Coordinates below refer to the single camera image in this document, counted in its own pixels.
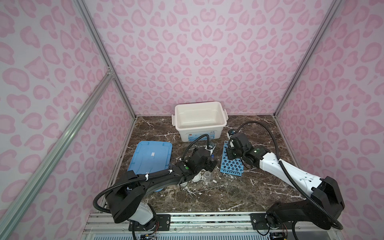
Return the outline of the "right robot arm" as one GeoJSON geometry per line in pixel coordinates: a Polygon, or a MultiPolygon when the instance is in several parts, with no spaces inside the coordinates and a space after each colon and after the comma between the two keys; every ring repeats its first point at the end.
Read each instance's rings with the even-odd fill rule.
{"type": "Polygon", "coordinates": [[[311,222],[315,226],[330,230],[342,230],[338,218],[345,203],[337,181],[331,177],[321,178],[307,173],[263,146],[252,145],[242,132],[228,131],[227,156],[240,159],[246,165],[274,175],[296,189],[304,199],[291,203],[274,203],[266,212],[266,223],[276,229],[287,222],[311,222]]]}

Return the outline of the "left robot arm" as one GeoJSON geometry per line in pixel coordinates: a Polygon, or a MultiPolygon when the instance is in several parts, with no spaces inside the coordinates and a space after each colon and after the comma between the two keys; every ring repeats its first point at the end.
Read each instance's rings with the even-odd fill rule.
{"type": "Polygon", "coordinates": [[[108,206],[99,211],[111,214],[116,224],[129,221],[152,229],[158,217],[150,204],[142,202],[147,194],[189,182],[202,170],[213,172],[217,165],[211,151],[200,147],[186,161],[172,164],[166,170],[138,175],[128,171],[122,180],[99,194],[106,198],[108,206]]]}

